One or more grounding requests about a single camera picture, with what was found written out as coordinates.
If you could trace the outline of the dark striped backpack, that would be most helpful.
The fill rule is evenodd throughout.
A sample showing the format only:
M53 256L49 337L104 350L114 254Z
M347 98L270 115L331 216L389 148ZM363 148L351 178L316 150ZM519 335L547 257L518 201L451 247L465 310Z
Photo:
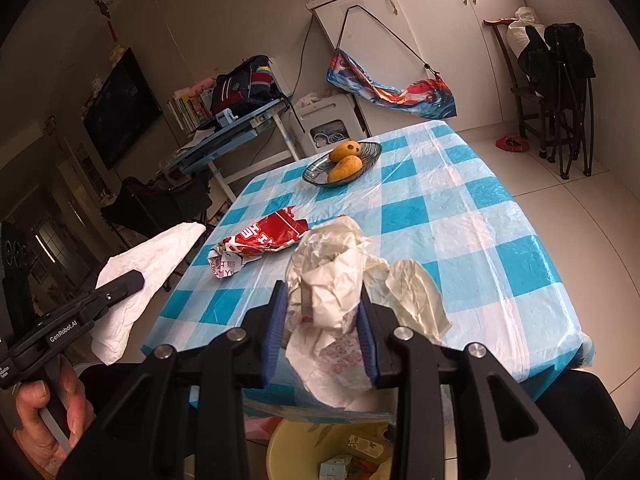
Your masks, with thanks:
M210 112L216 115L230 110L234 116L244 117L281 94L268 56L254 55L216 78Z

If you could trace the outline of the yellow plastic basin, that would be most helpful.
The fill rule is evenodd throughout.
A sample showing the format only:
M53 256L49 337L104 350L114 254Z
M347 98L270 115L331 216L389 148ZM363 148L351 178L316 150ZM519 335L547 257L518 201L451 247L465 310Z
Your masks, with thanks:
M392 455L379 464L363 460L349 452L346 440L350 434L388 443L392 447ZM394 443L395 427L387 422L315 424L284 420L274 430L267 448L267 476L270 479L318 479L322 462L348 454L352 456L352 466L347 479L387 479Z

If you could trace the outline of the black jacket on chair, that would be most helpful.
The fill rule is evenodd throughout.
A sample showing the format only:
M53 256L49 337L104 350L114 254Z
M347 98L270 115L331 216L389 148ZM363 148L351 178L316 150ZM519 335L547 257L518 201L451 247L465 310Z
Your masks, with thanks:
M576 23L552 24L541 35L526 25L528 44L518 55L518 66L529 87L552 104L569 108L585 103L588 80L596 76L585 35Z

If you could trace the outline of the blue study desk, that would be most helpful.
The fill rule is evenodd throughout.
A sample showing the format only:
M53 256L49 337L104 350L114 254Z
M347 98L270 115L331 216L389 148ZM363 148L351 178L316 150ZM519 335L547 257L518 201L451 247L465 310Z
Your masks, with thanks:
M235 119L234 122L218 131L213 129L202 130L203 136L201 140L188 148L183 148L158 174L165 177L169 182L176 183L182 178L190 177L191 174L202 168L208 168L224 191L224 194L234 202L236 196L229 186L230 183L252 174L259 174L262 170L278 162L284 162L288 159L300 159L294 141L288 134L288 130L286 130L281 118L290 108L291 102L286 96L282 96L282 98L273 100L244 117ZM280 133L286 149L263 160L245 164L240 171L225 177L215 165L215 160L256 139L270 127Z

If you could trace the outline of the white plastic stool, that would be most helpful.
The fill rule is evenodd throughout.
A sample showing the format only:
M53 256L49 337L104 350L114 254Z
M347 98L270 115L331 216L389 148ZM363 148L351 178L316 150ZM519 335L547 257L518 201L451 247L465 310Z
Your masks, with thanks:
M367 128L354 99L337 93L294 105L291 127L306 157L321 154L343 141L366 140Z

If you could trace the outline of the red snack bag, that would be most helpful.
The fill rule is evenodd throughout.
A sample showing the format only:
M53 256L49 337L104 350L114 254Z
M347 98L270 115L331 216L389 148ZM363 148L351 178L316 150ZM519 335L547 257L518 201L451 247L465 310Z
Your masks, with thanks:
M214 245L207 255L210 270L215 278L230 278L247 263L295 245L308 230L308 222L295 217L293 206L279 209Z

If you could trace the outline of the wooden chair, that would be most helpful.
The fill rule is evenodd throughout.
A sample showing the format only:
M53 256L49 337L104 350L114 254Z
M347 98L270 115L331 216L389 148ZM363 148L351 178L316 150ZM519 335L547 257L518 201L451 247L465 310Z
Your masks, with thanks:
M541 151L548 148L549 103L524 81L516 67L516 59L506 41L508 27L514 18L484 20L489 41L489 54L494 69L501 118L516 127L522 138L534 136Z

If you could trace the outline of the green label packet in basin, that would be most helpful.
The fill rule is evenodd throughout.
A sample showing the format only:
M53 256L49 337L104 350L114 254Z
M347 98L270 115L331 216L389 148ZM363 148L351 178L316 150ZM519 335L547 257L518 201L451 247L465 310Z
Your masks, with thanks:
M350 434L346 445L349 452L372 463L385 462L392 455L392 447L385 442L378 442L360 434Z

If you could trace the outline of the small carton in basin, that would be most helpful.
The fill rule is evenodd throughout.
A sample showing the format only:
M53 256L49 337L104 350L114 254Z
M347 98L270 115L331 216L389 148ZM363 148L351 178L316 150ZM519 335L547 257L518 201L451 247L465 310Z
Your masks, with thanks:
M320 464L318 479L346 480L351 466L352 456L348 454L334 456Z

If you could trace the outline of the blue white checkered tablecloth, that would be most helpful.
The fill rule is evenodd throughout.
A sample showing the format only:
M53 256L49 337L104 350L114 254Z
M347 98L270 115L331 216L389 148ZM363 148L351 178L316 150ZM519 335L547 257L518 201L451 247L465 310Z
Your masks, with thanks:
M320 188L303 179L312 157L254 178L184 272L141 351L158 344L186 350L240 325L285 279L293 248L251 262L218 280L210 248L262 217L294 206L309 227L346 214L370 240L373 255L422 264L452 322L447 346L478 341L536 400L567 367L591 364L594 344L541 239L489 167L444 122L422 122L372 138L382 154L351 184ZM281 351L264 390L245 390L245 413L296 422L348 424L381 419L314 400Z

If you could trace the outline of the red object on floor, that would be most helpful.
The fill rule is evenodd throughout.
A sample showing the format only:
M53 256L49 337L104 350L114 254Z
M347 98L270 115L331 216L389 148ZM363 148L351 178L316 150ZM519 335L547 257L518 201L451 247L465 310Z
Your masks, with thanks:
M496 140L495 146L508 153L526 153L530 149L528 141L520 136L503 136Z

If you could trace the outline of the dark glass fruit plate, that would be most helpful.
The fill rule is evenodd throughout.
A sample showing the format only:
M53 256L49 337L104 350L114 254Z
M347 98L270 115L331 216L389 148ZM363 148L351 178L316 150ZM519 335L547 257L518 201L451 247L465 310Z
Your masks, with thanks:
M319 188L349 184L371 169L381 154L379 143L345 141L314 160L304 170L303 180Z

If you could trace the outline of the white plastic bag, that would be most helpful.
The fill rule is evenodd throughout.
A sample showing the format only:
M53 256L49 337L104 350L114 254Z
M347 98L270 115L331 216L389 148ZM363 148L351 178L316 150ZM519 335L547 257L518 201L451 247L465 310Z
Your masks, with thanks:
M364 370L356 330L365 290L402 326L441 344L452 323L435 282L416 260L389 263L368 253L370 240L347 216L307 231L286 269L285 356L317 401L349 412L390 412Z

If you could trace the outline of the yellow mango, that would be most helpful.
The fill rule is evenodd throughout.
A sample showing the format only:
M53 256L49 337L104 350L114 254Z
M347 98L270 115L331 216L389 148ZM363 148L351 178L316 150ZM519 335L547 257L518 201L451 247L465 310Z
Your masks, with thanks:
M328 182L340 182L356 174L362 169L363 162L359 156L347 156L338 162L328 173Z
M340 144L337 144L337 146L331 151L331 153L329 154L329 159L331 162L334 162L334 164L337 164L347 156L358 156L360 154L360 151L361 146L358 142L344 141Z

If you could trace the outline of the white sack on chair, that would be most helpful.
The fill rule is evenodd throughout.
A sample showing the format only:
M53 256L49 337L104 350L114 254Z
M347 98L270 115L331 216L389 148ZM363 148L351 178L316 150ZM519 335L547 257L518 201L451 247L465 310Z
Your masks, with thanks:
M544 24L539 21L536 11L529 6L521 6L515 11L515 20L506 30L506 40L516 58L529 44L527 26L533 27L539 36L544 36Z

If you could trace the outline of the black folding chair right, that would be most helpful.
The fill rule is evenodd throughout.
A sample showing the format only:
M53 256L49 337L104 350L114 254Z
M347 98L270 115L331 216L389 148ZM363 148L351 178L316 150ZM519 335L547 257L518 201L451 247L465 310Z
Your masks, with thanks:
M585 177L592 175L594 161L594 103L592 77L559 75L555 92L544 112L547 154L544 159L558 166L562 180L570 178L573 166Z

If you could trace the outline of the row of books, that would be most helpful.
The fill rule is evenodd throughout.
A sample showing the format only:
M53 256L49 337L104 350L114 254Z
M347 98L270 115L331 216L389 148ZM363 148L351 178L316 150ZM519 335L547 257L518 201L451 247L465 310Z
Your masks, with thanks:
M176 90L167 105L179 127L186 133L192 133L210 119L210 111L199 94L190 87Z

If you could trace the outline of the black folding chair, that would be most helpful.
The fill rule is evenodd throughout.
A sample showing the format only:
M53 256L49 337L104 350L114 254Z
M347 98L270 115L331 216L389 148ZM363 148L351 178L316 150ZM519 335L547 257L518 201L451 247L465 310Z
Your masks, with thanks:
M585 177L592 175L594 161L594 103L592 77L559 75L555 92L544 112L547 154L544 159L558 166L562 180L570 178L573 166Z
M201 235L204 237L214 229L207 221L208 208L213 205L209 191L207 172L172 188L159 188L126 177L114 202L101 208L101 216L111 228L120 226L146 238L183 222L198 222L205 226Z

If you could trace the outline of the colourful hanging tote bag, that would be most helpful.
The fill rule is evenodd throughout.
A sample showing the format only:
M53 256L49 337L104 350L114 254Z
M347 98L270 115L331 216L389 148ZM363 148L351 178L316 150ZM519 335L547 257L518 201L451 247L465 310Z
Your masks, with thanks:
M398 89L371 79L349 54L335 49L326 72L326 81L386 110L428 120L456 117L456 100L448 84L430 66L425 65L424 70L427 73L425 78Z

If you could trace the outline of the wall mounted black television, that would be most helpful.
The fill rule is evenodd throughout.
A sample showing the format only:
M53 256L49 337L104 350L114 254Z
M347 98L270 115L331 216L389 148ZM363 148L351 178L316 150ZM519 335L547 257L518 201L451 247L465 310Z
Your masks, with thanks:
M113 169L160 118L162 109L128 48L82 121L106 169Z

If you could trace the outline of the white cabinet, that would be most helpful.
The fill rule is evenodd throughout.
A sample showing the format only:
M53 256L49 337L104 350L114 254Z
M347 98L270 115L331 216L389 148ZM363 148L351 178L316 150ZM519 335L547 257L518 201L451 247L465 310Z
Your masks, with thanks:
M456 100L449 125L475 142L518 132L506 50L486 21L508 18L525 0L314 0L332 46L374 80L403 89L439 72Z

